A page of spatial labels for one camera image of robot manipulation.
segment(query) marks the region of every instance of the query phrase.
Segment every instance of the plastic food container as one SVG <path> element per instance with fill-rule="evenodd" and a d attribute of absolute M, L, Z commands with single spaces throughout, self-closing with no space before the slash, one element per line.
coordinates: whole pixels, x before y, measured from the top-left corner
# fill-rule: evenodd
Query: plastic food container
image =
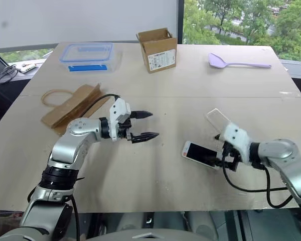
<path fill-rule="evenodd" d="M 64 50 L 60 62 L 70 72 L 113 72 L 119 57 L 113 43 L 70 44 Z"/>

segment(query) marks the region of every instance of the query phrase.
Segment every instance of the white smartphone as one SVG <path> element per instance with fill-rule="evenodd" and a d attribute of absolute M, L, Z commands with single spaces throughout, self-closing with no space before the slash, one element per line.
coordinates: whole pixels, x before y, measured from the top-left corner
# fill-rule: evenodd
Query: white smartphone
<path fill-rule="evenodd" d="M 190 141 L 185 142 L 182 151 L 183 157 L 214 169 L 218 169 L 219 167 L 215 166 L 214 163 L 212 163 L 212 161 L 209 160 L 212 158 L 216 158 L 217 155 L 217 152 L 207 149 L 205 147 L 201 147 L 200 145 L 197 145 Z"/>

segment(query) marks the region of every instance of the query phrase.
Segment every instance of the open cardboard box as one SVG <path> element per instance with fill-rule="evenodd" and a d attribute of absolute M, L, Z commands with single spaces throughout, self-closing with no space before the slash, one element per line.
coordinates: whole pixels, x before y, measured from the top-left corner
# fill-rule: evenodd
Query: open cardboard box
<path fill-rule="evenodd" d="M 138 33 L 137 39 L 149 73 L 176 66 L 177 39 L 167 28 Z"/>

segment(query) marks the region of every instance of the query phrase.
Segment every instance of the lavender plastic spatula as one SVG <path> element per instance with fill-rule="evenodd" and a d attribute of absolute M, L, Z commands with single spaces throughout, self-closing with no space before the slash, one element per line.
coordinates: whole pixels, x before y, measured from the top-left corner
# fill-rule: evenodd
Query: lavender plastic spatula
<path fill-rule="evenodd" d="M 270 64 L 250 64 L 250 63 L 226 63 L 224 60 L 215 55 L 210 53 L 209 54 L 209 63 L 211 66 L 214 66 L 216 68 L 223 69 L 228 65 L 247 65 L 247 66 L 254 66 L 254 67 L 260 67 L 260 68 L 271 68 Z"/>

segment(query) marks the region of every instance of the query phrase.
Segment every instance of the wooden table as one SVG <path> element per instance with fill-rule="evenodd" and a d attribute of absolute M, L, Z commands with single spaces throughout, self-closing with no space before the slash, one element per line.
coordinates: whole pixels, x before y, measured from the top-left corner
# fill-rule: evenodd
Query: wooden table
<path fill-rule="evenodd" d="M 120 94 L 133 110 L 154 115 L 136 120 L 132 132 L 159 132 L 145 143 L 121 140 L 94 144 L 76 184 L 80 212 L 229 210 L 269 208 L 265 193 L 232 188 L 221 170 L 182 158 L 185 141 L 221 148 L 205 114 L 220 109 L 257 142 L 288 138 L 301 151 L 301 93 L 270 47 L 179 45 L 177 66 L 148 74 L 139 44 L 116 44 L 123 56 L 114 73 L 70 73 L 59 62 L 59 44 L 0 122 L 0 209 L 24 210 L 27 194 L 40 181 L 58 136 L 40 119 L 51 109 L 40 98 L 50 89 L 96 85 Z M 232 62 L 261 62 L 271 69 L 208 64 L 213 52 Z M 63 94 L 51 97 L 62 103 Z M 109 116 L 109 100 L 92 117 Z M 283 186 L 270 170 L 273 187 Z M 240 164 L 230 179 L 243 188 L 265 188 L 263 171 Z M 273 192 L 273 203 L 288 191 Z M 297 207 L 291 201 L 287 207 Z"/>

